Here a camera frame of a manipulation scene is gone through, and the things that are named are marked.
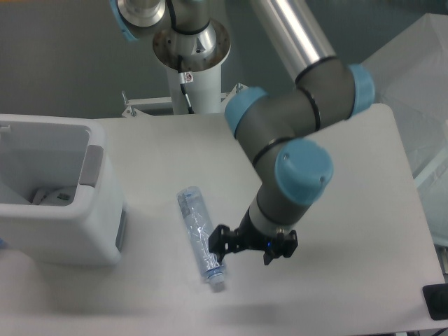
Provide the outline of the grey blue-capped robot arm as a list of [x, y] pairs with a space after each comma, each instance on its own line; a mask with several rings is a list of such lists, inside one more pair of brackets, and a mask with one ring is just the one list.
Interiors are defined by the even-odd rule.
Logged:
[[[153, 39], [167, 71], [176, 114], [221, 110], [221, 64], [230, 37], [210, 14], [209, 1], [112, 1], [128, 41]], [[259, 87], [236, 93], [223, 109], [262, 184], [239, 227], [219, 225], [209, 237], [218, 260], [229, 253], [262, 251], [265, 264], [298, 247], [295, 224], [323, 194], [333, 176], [329, 154], [308, 136], [369, 109], [375, 84], [359, 64], [335, 54], [304, 1], [252, 1], [294, 89], [270, 97]]]

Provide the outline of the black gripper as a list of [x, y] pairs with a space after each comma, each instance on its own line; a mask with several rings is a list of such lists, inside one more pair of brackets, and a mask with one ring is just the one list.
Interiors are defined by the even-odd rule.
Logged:
[[276, 237], [268, 237], [258, 231], [251, 223], [243, 223], [235, 230], [220, 224], [209, 237], [209, 252], [216, 256], [219, 263], [229, 253], [245, 250], [264, 251], [263, 262], [268, 266], [274, 259], [290, 258], [298, 247], [295, 230], [288, 234], [278, 232]]

